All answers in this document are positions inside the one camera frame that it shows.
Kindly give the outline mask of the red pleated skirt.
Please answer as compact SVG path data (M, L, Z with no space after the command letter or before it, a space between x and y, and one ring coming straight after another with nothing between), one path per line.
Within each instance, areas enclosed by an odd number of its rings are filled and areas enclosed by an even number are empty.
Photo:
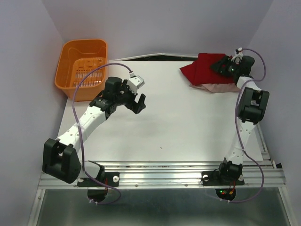
M180 71L192 85L232 84L232 78L223 77L210 66L225 56L224 53L199 53L196 61L180 68Z

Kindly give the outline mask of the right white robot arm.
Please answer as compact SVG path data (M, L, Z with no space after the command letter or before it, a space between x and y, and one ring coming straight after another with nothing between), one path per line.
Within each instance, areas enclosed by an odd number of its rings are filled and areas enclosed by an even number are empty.
M236 134L219 168L207 173L208 179L204 182L207 186L232 185L234 182L244 184L242 169L245 147L255 126L263 119L269 99L269 92L259 88L250 76L254 62L250 56L231 58L225 55L210 66L223 77L232 78L239 88L239 95L235 106Z

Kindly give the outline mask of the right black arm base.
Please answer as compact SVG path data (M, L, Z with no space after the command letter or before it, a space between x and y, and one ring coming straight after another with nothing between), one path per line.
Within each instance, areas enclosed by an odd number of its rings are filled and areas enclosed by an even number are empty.
M242 186L245 184L242 169L242 164L236 165L232 161L224 160L218 169L201 172L201 184L204 186Z

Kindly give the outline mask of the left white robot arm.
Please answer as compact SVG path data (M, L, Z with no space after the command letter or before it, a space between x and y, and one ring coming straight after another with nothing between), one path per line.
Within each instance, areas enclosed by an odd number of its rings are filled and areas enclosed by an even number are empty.
M109 77L102 90L89 104L83 115L61 136L49 138L43 148L42 170L68 184L77 179L88 180L95 186L104 182L104 167L96 162L85 164L78 152L94 130L104 123L117 109L125 106L135 114L139 114L146 105L146 96L140 95L135 101L137 91L145 84L140 76L132 76L127 80Z

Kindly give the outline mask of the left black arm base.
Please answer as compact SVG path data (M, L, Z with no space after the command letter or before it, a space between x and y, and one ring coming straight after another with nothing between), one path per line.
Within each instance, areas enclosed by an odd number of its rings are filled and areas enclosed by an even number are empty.
M112 186L112 187L118 187L119 186L119 177L120 173L117 171L104 171L101 174L99 174L96 179L103 184ZM77 181L78 187L101 187L98 183L94 182L93 180L89 178L83 178L82 181Z

